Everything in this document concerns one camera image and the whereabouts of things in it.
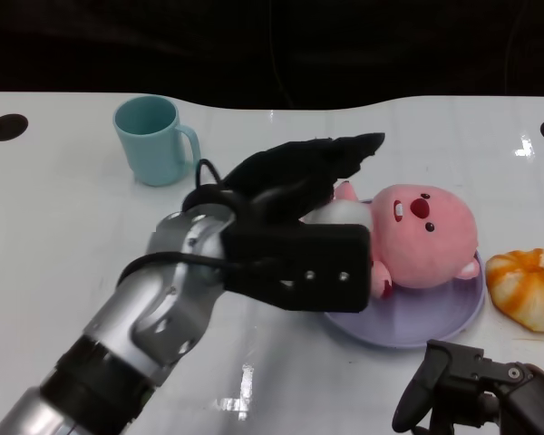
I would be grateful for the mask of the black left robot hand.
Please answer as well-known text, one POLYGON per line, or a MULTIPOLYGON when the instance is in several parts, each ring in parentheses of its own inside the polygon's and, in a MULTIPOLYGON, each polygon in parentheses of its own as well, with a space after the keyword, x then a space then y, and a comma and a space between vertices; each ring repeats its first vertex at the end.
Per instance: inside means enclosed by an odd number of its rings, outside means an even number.
POLYGON ((223 180, 269 225, 298 221, 332 200, 334 185, 350 179, 384 143, 382 132, 290 141, 245 159, 223 180))

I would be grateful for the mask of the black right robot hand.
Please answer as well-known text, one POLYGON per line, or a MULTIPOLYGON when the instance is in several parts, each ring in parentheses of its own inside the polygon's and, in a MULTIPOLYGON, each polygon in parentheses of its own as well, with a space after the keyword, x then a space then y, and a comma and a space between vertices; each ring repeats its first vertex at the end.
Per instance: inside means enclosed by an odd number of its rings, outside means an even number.
POLYGON ((395 410, 397 433, 453 434, 491 422, 501 434, 544 434, 544 371, 481 348, 430 340, 395 410))

